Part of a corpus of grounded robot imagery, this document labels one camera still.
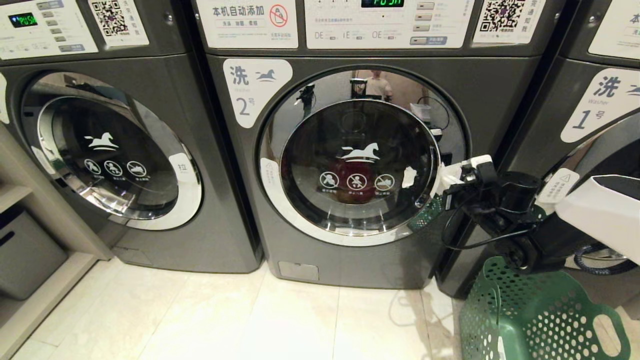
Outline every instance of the digital display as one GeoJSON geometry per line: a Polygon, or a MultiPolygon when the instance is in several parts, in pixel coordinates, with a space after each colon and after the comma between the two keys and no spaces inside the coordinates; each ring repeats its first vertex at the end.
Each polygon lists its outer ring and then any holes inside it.
{"type": "Polygon", "coordinates": [[[19,13],[15,15],[9,15],[9,21],[14,28],[24,28],[26,26],[36,26],[38,21],[33,16],[33,13],[19,13]]]}
{"type": "Polygon", "coordinates": [[[404,0],[362,0],[363,8],[401,8],[404,0]]]}

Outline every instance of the gray storage bin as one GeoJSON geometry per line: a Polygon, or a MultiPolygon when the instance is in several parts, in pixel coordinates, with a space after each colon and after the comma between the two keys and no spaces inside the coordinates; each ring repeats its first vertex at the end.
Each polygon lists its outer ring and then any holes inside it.
{"type": "Polygon", "coordinates": [[[0,215],[0,294],[24,300],[67,259],[67,253],[23,209],[0,215]]]}

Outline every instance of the no-detergent symbol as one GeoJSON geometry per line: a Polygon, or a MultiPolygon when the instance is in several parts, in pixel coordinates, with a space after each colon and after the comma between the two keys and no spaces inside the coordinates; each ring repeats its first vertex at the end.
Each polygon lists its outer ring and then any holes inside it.
{"type": "Polygon", "coordinates": [[[289,20],[289,14],[287,13],[287,9],[284,6],[276,4],[271,7],[269,10],[269,19],[271,23],[281,28],[287,24],[287,20],[289,20]]]}

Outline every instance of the gray washing machine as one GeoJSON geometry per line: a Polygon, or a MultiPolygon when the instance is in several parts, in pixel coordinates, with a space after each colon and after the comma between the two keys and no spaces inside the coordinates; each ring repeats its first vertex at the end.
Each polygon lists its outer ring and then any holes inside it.
{"type": "Polygon", "coordinates": [[[438,168],[496,150],[564,3],[193,2],[271,271],[370,288],[432,276],[438,168]]]}
{"type": "Polygon", "coordinates": [[[0,6],[0,114],[122,261],[251,272],[262,249],[228,171],[181,6],[0,6]]]}
{"type": "MultiPolygon", "coordinates": [[[[531,92],[500,171],[518,171],[556,186],[560,201],[589,176],[640,177],[640,17],[637,3],[576,3],[557,56],[531,92]]],[[[488,239],[470,226],[460,244],[488,239]]],[[[464,297],[492,248],[465,250],[437,274],[440,289],[464,297]]]]}

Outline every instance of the black cable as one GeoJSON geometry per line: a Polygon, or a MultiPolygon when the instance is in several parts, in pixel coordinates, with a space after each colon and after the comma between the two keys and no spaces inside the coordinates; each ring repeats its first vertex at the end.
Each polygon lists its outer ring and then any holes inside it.
{"type": "Polygon", "coordinates": [[[573,257],[573,261],[576,265],[585,272],[593,275],[606,276],[606,275],[618,275],[630,270],[635,269],[638,265],[631,260],[626,260],[620,264],[609,266],[607,268],[592,268],[584,263],[584,259],[582,258],[584,254],[589,254],[591,252],[604,250],[607,246],[603,243],[597,243],[594,245],[589,245],[583,247],[582,249],[575,252],[573,257]]]}
{"type": "Polygon", "coordinates": [[[446,224],[444,225],[444,227],[442,228],[442,233],[440,235],[440,239],[442,241],[442,244],[447,247],[448,249],[451,250],[457,250],[457,251],[462,251],[462,250],[469,250],[469,249],[475,249],[481,246],[485,246],[487,244],[490,243],[494,243],[496,241],[502,240],[502,239],[506,239],[506,238],[510,238],[512,236],[517,236],[517,235],[522,235],[522,234],[526,234],[529,231],[531,231],[531,229],[526,229],[526,230],[520,230],[520,231],[515,231],[513,233],[509,233],[509,234],[505,234],[505,235],[500,235],[498,237],[495,238],[491,238],[485,241],[480,241],[479,243],[475,243],[472,245],[467,245],[467,246],[462,246],[462,247],[455,247],[453,245],[449,245],[447,242],[445,242],[445,232],[447,230],[447,228],[451,225],[451,220],[453,220],[454,217],[456,217],[456,215],[458,215],[458,212],[462,209],[462,207],[471,199],[477,197],[480,193],[477,192],[473,195],[471,195],[470,197],[466,198],[463,202],[460,203],[460,205],[453,211],[453,214],[451,214],[451,216],[449,217],[449,219],[447,220],[446,224]]]}
{"type": "Polygon", "coordinates": [[[447,232],[447,229],[449,228],[449,226],[451,225],[451,220],[453,220],[454,217],[456,217],[458,215],[458,212],[462,209],[462,207],[471,199],[477,197],[478,195],[480,195],[479,192],[474,193],[473,195],[471,195],[470,197],[467,197],[463,202],[460,203],[460,205],[458,205],[458,207],[453,211],[453,214],[451,214],[451,216],[449,217],[449,219],[447,220],[447,222],[444,224],[444,227],[442,228],[442,231],[440,232],[440,241],[442,241],[442,243],[448,247],[447,242],[445,241],[445,233],[447,232]]]}
{"type": "Polygon", "coordinates": [[[531,231],[531,229],[526,229],[526,230],[520,230],[520,231],[515,231],[513,233],[509,233],[509,234],[505,234],[505,235],[501,235],[498,236],[496,238],[491,238],[489,240],[485,240],[485,241],[480,241],[479,243],[475,243],[473,245],[467,245],[467,246],[462,246],[462,247],[455,247],[455,246],[451,246],[449,244],[444,244],[447,248],[451,249],[451,250],[469,250],[469,249],[475,249],[477,247],[481,247],[481,246],[485,246],[487,244],[491,244],[494,243],[498,240],[502,240],[502,239],[506,239],[506,238],[510,238],[512,236],[517,236],[517,235],[522,235],[522,234],[526,234],[529,231],[531,231]]]}
{"type": "Polygon", "coordinates": [[[447,125],[445,125],[441,130],[446,130],[446,129],[449,127],[449,124],[451,123],[451,114],[449,113],[449,109],[447,109],[447,107],[446,107],[446,106],[444,106],[444,104],[442,103],[442,101],[440,101],[440,100],[436,99],[436,98],[435,98],[435,97],[433,97],[433,96],[423,96],[423,97],[421,97],[420,99],[418,99],[418,101],[416,102],[416,104],[420,104],[420,101],[421,101],[422,99],[433,99],[433,100],[437,101],[437,102],[438,102],[438,104],[440,104],[440,106],[442,106],[442,108],[444,108],[444,111],[446,111],[446,112],[447,112],[447,125]]]}

